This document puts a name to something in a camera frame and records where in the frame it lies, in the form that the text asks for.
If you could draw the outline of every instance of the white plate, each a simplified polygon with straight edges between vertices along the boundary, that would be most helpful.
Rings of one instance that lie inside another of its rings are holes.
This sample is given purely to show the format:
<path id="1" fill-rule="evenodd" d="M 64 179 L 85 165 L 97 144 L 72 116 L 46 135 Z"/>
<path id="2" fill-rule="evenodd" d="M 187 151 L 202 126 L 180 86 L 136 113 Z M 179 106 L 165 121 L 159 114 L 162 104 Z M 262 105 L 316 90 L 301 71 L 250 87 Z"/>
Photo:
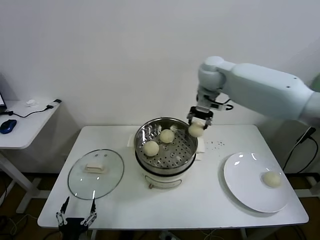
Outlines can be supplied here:
<path id="1" fill-rule="evenodd" d="M 273 171 L 281 177 L 281 186 L 272 188 L 262 179 Z M 239 152 L 225 162 L 224 179 L 233 195 L 247 207 L 263 213 L 283 209 L 289 200 L 290 186 L 280 167 L 255 153 Z"/>

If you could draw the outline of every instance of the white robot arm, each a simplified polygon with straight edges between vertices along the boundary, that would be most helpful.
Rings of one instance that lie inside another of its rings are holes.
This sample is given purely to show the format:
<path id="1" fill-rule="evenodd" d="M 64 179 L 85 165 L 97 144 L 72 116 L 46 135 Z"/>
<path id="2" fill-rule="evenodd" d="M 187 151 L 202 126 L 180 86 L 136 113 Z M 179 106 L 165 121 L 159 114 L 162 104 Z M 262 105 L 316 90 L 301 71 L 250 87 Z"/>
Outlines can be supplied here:
<path id="1" fill-rule="evenodd" d="M 260 114 L 297 120 L 320 127 L 320 93 L 308 88 L 298 77 L 249 63 L 235 64 L 219 56 L 208 57 L 198 70 L 197 106 L 188 115 L 211 124 L 210 109 L 225 106 L 216 102 L 220 93 Z"/>

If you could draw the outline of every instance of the computer mouse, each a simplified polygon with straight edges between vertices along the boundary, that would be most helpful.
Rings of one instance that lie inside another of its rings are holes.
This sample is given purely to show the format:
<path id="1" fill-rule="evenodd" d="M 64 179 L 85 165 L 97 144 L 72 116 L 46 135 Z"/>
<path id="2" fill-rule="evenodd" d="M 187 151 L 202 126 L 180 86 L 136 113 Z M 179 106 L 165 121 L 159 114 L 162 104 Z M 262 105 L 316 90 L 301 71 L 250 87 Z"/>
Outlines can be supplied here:
<path id="1" fill-rule="evenodd" d="M 9 119 L 7 121 L 4 121 L 0 126 L 0 133 L 8 134 L 14 129 L 16 125 L 17 125 L 17 120 L 15 119 Z"/>

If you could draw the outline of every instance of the glass lid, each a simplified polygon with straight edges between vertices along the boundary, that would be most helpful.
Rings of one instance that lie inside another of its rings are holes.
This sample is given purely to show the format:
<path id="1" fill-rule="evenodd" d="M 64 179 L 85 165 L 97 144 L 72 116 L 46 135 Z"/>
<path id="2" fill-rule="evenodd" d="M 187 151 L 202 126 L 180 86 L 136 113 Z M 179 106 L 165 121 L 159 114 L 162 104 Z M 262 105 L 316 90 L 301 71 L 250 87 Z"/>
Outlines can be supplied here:
<path id="1" fill-rule="evenodd" d="M 124 161 L 117 152 L 110 149 L 91 151 L 72 166 L 68 187 L 79 199 L 98 199 L 116 188 L 124 169 Z"/>

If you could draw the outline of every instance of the small white desk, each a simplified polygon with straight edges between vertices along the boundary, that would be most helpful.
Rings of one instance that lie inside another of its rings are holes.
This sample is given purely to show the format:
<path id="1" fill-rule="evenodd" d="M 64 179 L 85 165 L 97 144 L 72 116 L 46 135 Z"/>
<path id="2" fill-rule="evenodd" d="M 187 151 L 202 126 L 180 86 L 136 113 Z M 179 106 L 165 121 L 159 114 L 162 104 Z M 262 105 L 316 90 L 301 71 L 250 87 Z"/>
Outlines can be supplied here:
<path id="1" fill-rule="evenodd" d="M 84 154 L 112 149 L 124 161 L 124 175 L 108 195 L 95 201 L 96 230 L 219 229 L 280 227 L 306 223 L 309 217 L 291 188 L 288 205 L 277 213 L 261 213 L 245 207 L 223 184 L 221 168 L 226 158 L 238 152 L 253 152 L 277 162 L 254 125 L 214 125 L 204 132 L 205 153 L 188 170 L 185 181 L 174 189 L 149 189 L 128 139 L 138 126 L 84 127 L 38 218 L 38 225 L 57 228 L 58 212 L 66 198 L 67 217 L 86 217 L 92 201 L 72 196 L 68 173 Z M 249 239 L 263 239 L 276 228 L 263 228 Z"/>
<path id="2" fill-rule="evenodd" d="M 25 116 L 28 113 L 41 111 L 46 108 L 53 100 L 42 100 L 37 107 L 26 107 L 24 101 L 6 101 L 7 111 L 13 111 L 21 116 Z M 59 107 L 59 104 L 44 112 L 34 113 L 26 118 L 19 116 L 0 115 L 0 124 L 9 120 L 17 120 L 17 124 L 8 134 L 0 133 L 0 150 L 1 149 L 25 149 L 36 138 L 40 130 L 47 123 L 50 117 Z M 32 198 L 46 199 L 49 196 L 50 191 L 40 191 L 37 189 L 40 183 L 40 178 L 35 178 L 33 182 L 30 182 L 6 157 L 0 153 L 0 168 L 8 174 L 13 181 L 7 187 L 7 194 L 13 188 L 15 183 L 18 183 L 24 190 L 27 191 L 23 197 L 17 213 L 23 213 L 27 208 Z M 3 194 L 0 198 L 0 203 L 4 200 L 5 195 Z"/>

